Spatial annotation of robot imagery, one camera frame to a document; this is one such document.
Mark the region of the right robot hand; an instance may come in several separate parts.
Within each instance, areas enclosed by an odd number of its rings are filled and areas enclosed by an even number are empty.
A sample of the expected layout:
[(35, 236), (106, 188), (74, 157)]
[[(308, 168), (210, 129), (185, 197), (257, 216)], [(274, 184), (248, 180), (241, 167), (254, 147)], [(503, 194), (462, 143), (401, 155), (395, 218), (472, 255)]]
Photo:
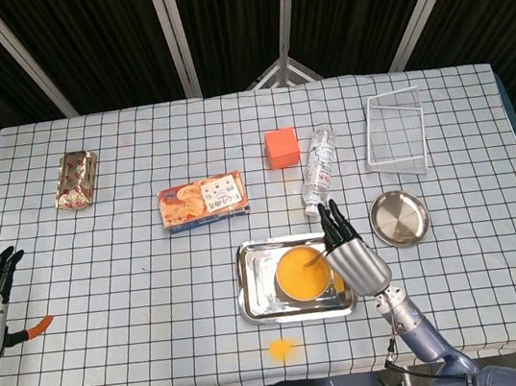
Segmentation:
[(358, 296), (377, 296), (391, 283), (391, 270), (341, 213), (334, 200), (318, 204), (325, 258)]

